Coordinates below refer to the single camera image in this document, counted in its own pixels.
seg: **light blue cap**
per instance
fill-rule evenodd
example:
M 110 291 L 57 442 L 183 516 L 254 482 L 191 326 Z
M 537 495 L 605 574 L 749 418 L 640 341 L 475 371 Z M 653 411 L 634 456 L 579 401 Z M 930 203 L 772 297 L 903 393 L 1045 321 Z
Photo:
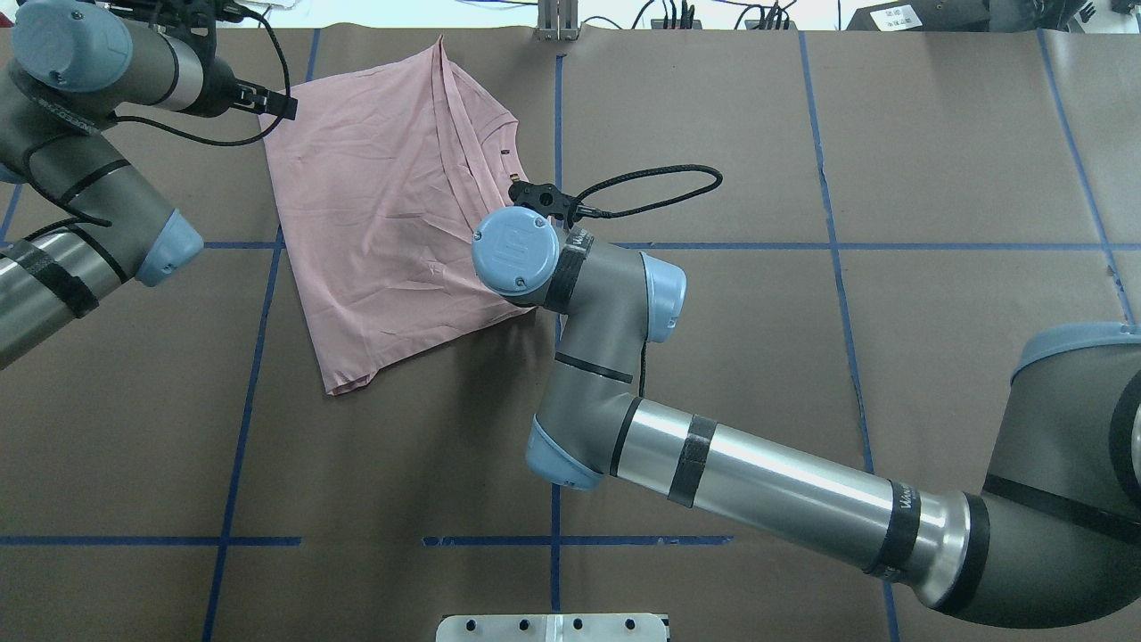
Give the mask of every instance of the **light blue cap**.
M 646 338 L 665 343 L 678 325 L 686 302 L 686 273 L 672 262 L 641 252 L 646 266 L 646 294 L 649 300 L 649 328 Z
M 1018 368 L 1010 379 L 1013 382 L 1023 368 L 1047 357 L 1084 348 L 1127 344 L 1141 344 L 1141 327 L 1126 326 L 1116 320 L 1057 326 L 1038 333 L 1026 344 Z
M 24 71 L 63 91 L 98 91 L 123 76 L 135 43 L 119 17 L 76 0 L 31 0 L 16 11 L 11 47 Z
M 479 224 L 471 258 L 485 285 L 500 295 L 517 296 L 537 290 L 555 274 L 561 247 L 544 216 L 511 205 L 491 212 Z
M 544 480 L 576 490 L 594 490 L 602 474 L 591 471 L 572 457 L 539 425 L 531 421 L 531 437 L 527 439 L 527 466 Z
M 23 176 L 8 169 L 8 165 L 0 162 L 0 181 L 11 182 L 13 185 L 19 185 L 21 182 L 26 182 L 27 180 Z
M 167 225 L 159 233 L 159 237 L 154 239 L 135 277 L 146 285 L 157 285 L 176 269 L 189 262 L 203 246 L 202 236 L 176 209 L 167 219 Z

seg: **pink cloth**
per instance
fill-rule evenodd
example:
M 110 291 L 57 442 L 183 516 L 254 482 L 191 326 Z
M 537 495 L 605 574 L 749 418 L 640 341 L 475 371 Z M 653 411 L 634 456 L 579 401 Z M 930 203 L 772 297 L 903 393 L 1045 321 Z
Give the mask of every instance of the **pink cloth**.
M 491 292 L 471 234 L 510 204 L 518 121 L 443 39 L 398 63 L 293 88 L 266 155 L 329 395 L 526 311 Z M 268 117 L 262 116 L 262 122 Z

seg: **folded fabric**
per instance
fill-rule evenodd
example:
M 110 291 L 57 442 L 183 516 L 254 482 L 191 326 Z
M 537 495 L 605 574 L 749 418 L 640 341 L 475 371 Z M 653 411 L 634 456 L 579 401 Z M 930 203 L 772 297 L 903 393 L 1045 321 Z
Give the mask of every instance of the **folded fabric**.
M 266 139 L 290 263 L 329 395 L 526 311 L 487 290 L 471 234 L 526 179 L 518 121 L 444 52 L 293 88 Z M 268 116 L 262 116 L 267 122 Z

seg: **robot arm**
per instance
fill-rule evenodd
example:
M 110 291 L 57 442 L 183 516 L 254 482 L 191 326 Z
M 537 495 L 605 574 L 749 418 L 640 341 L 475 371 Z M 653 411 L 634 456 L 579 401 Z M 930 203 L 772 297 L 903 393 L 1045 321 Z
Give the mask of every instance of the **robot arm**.
M 236 80 L 215 58 L 216 19 L 238 22 L 248 9 L 225 0 L 167 5 L 31 0 L 16 15 L 15 59 L 0 73 L 0 179 L 27 182 L 73 218 L 0 252 L 0 368 L 120 284 L 155 285 L 203 246 L 102 136 L 132 120 L 115 116 L 119 104 L 205 117 L 230 107 L 296 113 L 294 99 Z
M 472 251 L 488 287 L 567 315 L 527 448 L 541 477 L 589 490 L 608 473 L 993 626 L 1078 624 L 1141 595 L 1133 328 L 1084 325 L 1031 342 L 981 495 L 930 494 L 631 395 L 642 343 L 670 336 L 685 274 L 581 227 L 555 228 L 544 214 L 577 205 L 553 186 L 517 182 L 512 197 Z

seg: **label sticker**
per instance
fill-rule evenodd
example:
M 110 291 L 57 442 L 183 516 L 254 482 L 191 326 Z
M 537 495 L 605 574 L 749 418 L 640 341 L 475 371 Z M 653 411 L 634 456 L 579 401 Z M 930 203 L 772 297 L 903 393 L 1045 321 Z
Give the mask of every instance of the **label sticker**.
M 923 26 L 923 22 L 920 21 L 920 17 L 915 14 L 915 9 L 911 5 L 880 9 L 868 15 L 875 21 L 875 26 L 880 27 L 880 31 L 903 31 L 915 26 Z

